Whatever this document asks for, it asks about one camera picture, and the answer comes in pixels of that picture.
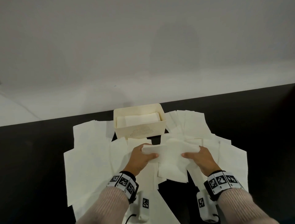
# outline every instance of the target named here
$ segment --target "sleeve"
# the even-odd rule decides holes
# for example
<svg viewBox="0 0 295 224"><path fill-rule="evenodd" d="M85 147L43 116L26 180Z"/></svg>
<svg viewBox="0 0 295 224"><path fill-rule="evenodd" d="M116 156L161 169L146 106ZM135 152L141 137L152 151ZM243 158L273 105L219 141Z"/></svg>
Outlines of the sleeve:
<svg viewBox="0 0 295 224"><path fill-rule="evenodd" d="M106 187L77 224L121 224L128 207L127 196L122 190Z"/></svg>
<svg viewBox="0 0 295 224"><path fill-rule="evenodd" d="M222 192L217 203L223 211L228 224L278 223L254 203L248 192L240 188L232 188Z"/></svg>

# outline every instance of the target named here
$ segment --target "wall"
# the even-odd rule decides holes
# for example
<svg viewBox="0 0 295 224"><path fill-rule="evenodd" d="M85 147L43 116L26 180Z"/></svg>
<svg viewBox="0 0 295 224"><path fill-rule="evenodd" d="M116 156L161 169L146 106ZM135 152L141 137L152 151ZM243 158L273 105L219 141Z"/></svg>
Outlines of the wall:
<svg viewBox="0 0 295 224"><path fill-rule="evenodd" d="M1 1L0 126L294 83L294 8Z"/></svg>

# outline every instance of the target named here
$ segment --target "dark tabletop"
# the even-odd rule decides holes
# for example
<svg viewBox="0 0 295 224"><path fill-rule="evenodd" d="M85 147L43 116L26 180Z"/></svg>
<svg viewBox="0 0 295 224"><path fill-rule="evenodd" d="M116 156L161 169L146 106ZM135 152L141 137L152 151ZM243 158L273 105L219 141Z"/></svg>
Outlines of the dark tabletop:
<svg viewBox="0 0 295 224"><path fill-rule="evenodd" d="M249 192L270 216L295 216L295 84L162 103L205 113L212 133L247 151ZM67 207L63 153L73 126L113 111L0 127L0 223L75 223ZM153 144L160 137L152 137ZM166 181L159 192L181 223L199 223L197 188Z"/></svg>

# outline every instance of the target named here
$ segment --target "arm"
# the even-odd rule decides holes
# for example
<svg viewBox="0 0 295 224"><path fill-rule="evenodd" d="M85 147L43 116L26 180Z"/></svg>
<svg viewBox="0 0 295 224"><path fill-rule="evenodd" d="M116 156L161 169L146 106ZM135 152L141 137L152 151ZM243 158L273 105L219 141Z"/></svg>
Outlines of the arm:
<svg viewBox="0 0 295 224"><path fill-rule="evenodd" d="M205 147L200 146L200 152L186 152L182 157L193 159L205 176L210 176L220 167ZM231 223L278 223L270 218L254 202L251 195L243 189L232 188L225 190L217 201L229 224Z"/></svg>
<svg viewBox="0 0 295 224"><path fill-rule="evenodd" d="M148 164L148 161L159 156L156 153L143 154L141 152L143 145L150 144L145 143L135 147L123 170L134 175L134 179ZM122 190L117 187L106 187L96 202L77 221L77 224L121 224L128 207L127 196Z"/></svg>

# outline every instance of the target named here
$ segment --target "perforated pattern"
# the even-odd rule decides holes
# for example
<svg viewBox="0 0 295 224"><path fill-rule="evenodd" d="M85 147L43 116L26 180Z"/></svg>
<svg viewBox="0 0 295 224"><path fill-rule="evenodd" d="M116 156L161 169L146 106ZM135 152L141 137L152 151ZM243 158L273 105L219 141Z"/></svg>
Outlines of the perforated pattern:
<svg viewBox="0 0 295 224"><path fill-rule="evenodd" d="M151 134L153 132L154 131L150 129L150 127L146 126L139 129L135 129L130 135L130 137L135 137L135 136L144 135L144 134Z"/></svg>

